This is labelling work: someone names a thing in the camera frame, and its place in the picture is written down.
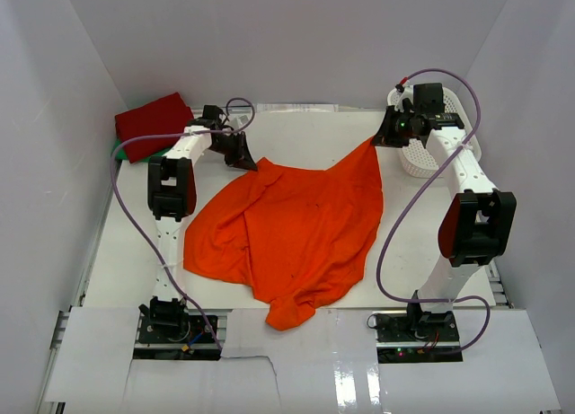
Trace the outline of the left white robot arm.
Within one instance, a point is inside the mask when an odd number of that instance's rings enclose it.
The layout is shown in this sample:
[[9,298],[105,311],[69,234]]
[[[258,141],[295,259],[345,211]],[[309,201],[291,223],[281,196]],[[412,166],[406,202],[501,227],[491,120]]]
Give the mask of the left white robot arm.
[[255,171],[243,130],[255,118],[230,117],[230,109],[206,105],[199,118],[191,120],[184,134],[163,156],[152,157],[147,166],[147,204],[155,220],[155,248],[160,253],[153,296],[140,311],[171,341],[184,339],[190,319],[184,314],[186,299],[181,293],[184,234],[197,205],[194,165],[207,151],[224,156],[227,166]]

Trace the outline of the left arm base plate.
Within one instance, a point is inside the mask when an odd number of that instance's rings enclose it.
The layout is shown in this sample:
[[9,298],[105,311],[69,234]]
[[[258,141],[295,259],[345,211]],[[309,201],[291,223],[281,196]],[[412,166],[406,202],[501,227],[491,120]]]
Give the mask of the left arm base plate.
[[136,360],[217,361],[217,347],[206,321],[191,313],[183,301],[162,301],[154,296],[139,307],[133,350]]

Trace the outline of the orange t shirt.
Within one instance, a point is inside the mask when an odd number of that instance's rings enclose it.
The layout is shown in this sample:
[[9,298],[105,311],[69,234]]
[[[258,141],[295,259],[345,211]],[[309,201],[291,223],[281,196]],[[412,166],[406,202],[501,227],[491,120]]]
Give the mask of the orange t shirt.
[[360,282],[382,215],[376,149],[365,141],[326,170],[262,158],[221,189],[185,232],[183,267],[241,284],[291,330]]

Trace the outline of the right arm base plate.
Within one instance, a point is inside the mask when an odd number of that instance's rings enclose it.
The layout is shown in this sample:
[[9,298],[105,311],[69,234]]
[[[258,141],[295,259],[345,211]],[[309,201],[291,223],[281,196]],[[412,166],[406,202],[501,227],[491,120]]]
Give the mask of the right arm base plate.
[[366,325],[375,332],[380,365],[460,363],[463,354],[453,313],[420,321],[401,312],[374,312]]

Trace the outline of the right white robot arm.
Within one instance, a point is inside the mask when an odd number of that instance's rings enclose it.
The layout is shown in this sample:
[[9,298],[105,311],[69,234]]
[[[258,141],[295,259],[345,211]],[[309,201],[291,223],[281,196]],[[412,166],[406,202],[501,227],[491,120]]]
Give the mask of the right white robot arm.
[[485,175],[469,146],[464,119],[448,112],[440,83],[397,86],[373,146],[403,148],[417,141],[446,180],[451,204],[438,229],[440,256],[407,308],[405,328],[418,341],[435,334],[453,311],[467,280],[507,248],[517,200]]

